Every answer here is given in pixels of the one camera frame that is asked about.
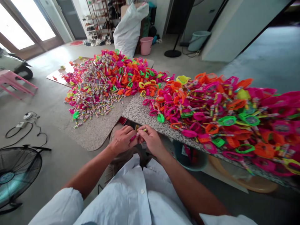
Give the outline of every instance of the pink bucket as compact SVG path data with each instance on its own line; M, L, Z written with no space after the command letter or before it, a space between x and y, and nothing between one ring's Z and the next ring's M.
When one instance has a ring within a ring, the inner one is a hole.
M149 55L151 52L153 37L143 37L140 41L141 41L141 54Z

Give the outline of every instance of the doormat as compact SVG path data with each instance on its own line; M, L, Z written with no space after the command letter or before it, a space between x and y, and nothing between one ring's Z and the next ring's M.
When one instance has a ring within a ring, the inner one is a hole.
M79 46L79 45L82 45L83 44L83 41L73 41L70 43L71 46Z

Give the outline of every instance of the fan grille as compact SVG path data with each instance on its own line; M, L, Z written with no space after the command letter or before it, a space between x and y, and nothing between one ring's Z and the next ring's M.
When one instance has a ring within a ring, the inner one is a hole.
M0 150L0 208L19 197L35 180L42 167L41 155L33 149Z

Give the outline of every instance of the person's left hand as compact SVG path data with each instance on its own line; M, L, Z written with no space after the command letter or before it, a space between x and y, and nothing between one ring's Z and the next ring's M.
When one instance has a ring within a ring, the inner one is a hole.
M114 139L109 144L111 150L115 154L120 154L135 146L138 143L138 139L134 138L132 141L130 141L135 134L135 130L131 126L127 125L122 127L121 130L117 130Z

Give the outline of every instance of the scooter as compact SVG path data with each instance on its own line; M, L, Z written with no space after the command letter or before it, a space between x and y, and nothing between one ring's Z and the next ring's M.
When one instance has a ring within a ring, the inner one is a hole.
M0 70L11 70L25 80L30 80L33 77L33 73L28 67L32 66L27 61L14 53L8 53L4 48L0 48Z

